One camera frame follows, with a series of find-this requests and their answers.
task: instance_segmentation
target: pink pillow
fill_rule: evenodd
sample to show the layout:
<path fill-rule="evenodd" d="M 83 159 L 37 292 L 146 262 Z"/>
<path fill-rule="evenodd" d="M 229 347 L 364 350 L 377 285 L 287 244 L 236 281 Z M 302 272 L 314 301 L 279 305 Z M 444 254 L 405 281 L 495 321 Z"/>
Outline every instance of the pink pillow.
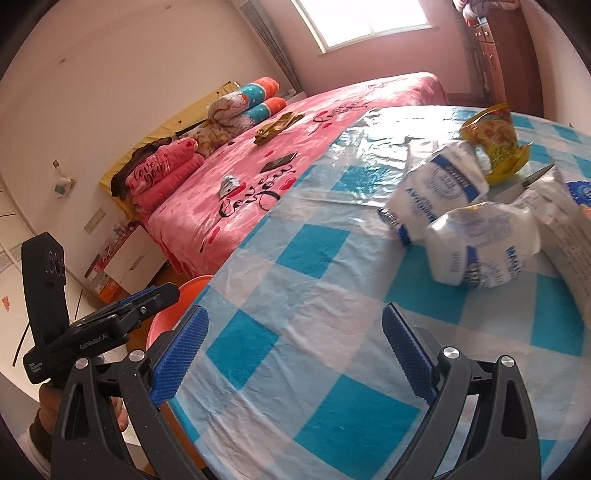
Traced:
<path fill-rule="evenodd" d="M 197 153 L 183 163 L 179 168 L 166 175 L 156 185 L 134 195 L 131 200 L 142 210 L 143 214 L 150 214 L 170 197 L 201 165 L 203 157 Z"/>
<path fill-rule="evenodd" d="M 163 145 L 125 179 L 125 185 L 129 187 L 130 194 L 138 195 L 157 184 L 170 172 L 191 159 L 196 150 L 197 141 L 193 138 L 182 138 L 170 145 Z"/>

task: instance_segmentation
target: sleeve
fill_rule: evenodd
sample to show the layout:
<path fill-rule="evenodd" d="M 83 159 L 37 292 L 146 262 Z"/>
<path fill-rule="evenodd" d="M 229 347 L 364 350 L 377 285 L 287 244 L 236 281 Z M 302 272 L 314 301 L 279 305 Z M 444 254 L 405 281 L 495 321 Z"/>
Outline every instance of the sleeve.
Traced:
<path fill-rule="evenodd" d="M 51 478 L 51 435 L 41 426 L 39 414 L 29 429 L 17 440 L 18 446 L 33 466 L 48 480 Z"/>

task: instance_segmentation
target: yellow snack bag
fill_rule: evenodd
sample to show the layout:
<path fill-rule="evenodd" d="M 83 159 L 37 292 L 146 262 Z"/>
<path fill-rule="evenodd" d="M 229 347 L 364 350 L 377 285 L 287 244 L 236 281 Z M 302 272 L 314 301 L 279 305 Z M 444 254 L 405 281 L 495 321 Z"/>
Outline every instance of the yellow snack bag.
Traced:
<path fill-rule="evenodd" d="M 462 138 L 480 145 L 491 159 L 490 185 L 498 185 L 519 172 L 530 159 L 531 143 L 517 143 L 517 133 L 508 103 L 491 106 L 467 120 L 460 130 Z"/>

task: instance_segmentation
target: window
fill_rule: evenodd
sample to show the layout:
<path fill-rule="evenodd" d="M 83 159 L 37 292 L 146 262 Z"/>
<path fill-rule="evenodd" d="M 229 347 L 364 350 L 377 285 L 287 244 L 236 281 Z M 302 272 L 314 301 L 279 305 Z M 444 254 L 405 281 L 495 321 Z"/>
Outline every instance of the window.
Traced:
<path fill-rule="evenodd" d="M 292 0 L 327 52 L 390 33 L 431 28 L 419 0 Z"/>

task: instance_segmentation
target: curtain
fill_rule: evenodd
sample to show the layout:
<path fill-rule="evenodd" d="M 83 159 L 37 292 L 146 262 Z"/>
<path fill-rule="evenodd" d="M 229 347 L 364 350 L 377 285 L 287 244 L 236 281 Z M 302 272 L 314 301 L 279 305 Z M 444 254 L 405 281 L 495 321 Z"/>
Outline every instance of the curtain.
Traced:
<path fill-rule="evenodd" d="M 462 43 L 464 45 L 466 63 L 470 74 L 470 85 L 472 87 L 471 94 L 477 98 L 483 98 L 485 95 L 485 86 L 482 79 L 484 66 L 480 64 L 482 54 L 478 47 L 478 41 L 474 37 L 472 29 L 466 26 L 466 21 L 459 11 L 454 12 L 454 18 L 457 27 L 462 33 Z"/>
<path fill-rule="evenodd" d="M 291 65 L 287 50 L 275 25 L 265 12 L 259 0 L 249 0 L 240 7 L 244 16 L 256 30 L 259 37 L 263 40 L 279 66 L 285 73 L 296 93 L 303 92 L 296 72 Z"/>

